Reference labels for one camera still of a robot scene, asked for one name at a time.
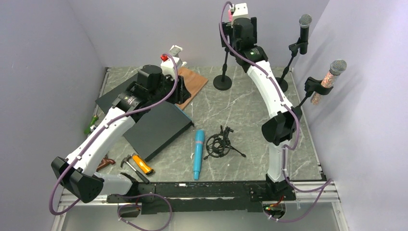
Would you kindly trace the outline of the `round-base stand with shock mount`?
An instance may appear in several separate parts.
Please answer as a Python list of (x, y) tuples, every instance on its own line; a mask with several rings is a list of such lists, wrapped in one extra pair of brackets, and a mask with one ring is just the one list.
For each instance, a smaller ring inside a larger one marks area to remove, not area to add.
[(225, 57), (224, 63), (222, 65), (222, 73), (220, 75), (217, 75), (213, 80), (213, 86), (220, 91), (226, 91), (232, 87), (232, 79), (227, 75), (227, 61), (229, 56), (233, 57), (233, 61), (236, 62), (236, 57), (233, 52), (231, 52), (228, 47), (225, 47)]

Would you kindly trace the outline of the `blue microphone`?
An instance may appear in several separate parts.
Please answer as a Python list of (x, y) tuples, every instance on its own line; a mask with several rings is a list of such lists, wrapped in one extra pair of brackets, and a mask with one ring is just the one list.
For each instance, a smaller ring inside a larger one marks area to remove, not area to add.
[(193, 179), (194, 180), (198, 180), (200, 177), (204, 139), (205, 139), (205, 132), (202, 129), (197, 130), (195, 134), (195, 148), (194, 148), (194, 161), (193, 161)]

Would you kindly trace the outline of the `dark grey rack unit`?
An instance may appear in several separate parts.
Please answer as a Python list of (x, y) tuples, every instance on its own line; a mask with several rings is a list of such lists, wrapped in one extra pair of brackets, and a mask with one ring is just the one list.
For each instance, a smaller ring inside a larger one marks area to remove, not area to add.
[(163, 102), (117, 137), (110, 150), (126, 141), (144, 161), (149, 162), (191, 126), (192, 120), (177, 106)]

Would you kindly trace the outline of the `black tripod shock-mount stand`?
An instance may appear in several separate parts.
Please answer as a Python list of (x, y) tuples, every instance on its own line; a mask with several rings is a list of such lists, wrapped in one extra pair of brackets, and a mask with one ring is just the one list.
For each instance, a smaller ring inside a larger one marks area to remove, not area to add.
[(246, 155), (240, 152), (238, 149), (234, 148), (231, 145), (231, 141), (229, 139), (229, 134), (233, 133), (234, 130), (230, 127), (220, 126), (220, 132), (210, 136), (205, 144), (205, 148), (207, 151), (207, 155), (204, 157), (204, 160), (208, 159), (209, 157), (213, 158), (221, 158), (226, 156), (231, 150), (236, 151), (242, 157), (246, 158)]

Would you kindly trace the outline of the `pink microphone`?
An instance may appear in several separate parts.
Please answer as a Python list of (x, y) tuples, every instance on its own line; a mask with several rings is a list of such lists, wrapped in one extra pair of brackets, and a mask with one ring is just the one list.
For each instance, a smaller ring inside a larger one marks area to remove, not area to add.
[(232, 12), (231, 12), (231, 8), (228, 9), (228, 19), (231, 22), (232, 21)]

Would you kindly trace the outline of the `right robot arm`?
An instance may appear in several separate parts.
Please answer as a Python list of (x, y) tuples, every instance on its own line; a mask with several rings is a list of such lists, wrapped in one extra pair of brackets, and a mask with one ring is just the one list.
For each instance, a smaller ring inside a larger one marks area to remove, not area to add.
[(269, 143), (265, 193), (269, 199), (276, 200), (289, 188), (287, 151), (295, 150), (298, 145), (302, 111), (284, 95), (271, 71), (268, 56), (257, 45), (255, 17), (220, 22), (219, 30), (223, 45), (255, 83), (267, 107), (269, 120), (261, 127)]

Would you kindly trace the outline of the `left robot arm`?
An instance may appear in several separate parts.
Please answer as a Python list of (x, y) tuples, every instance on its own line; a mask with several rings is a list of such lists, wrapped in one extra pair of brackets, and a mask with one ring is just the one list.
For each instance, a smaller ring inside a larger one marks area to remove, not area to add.
[(87, 139), (67, 157), (52, 161), (59, 184), (84, 203), (102, 194), (119, 194), (126, 202), (134, 201), (139, 193), (135, 180), (124, 174), (100, 174), (98, 165), (117, 140), (153, 107), (163, 102), (181, 104), (189, 96), (176, 65), (143, 66)]

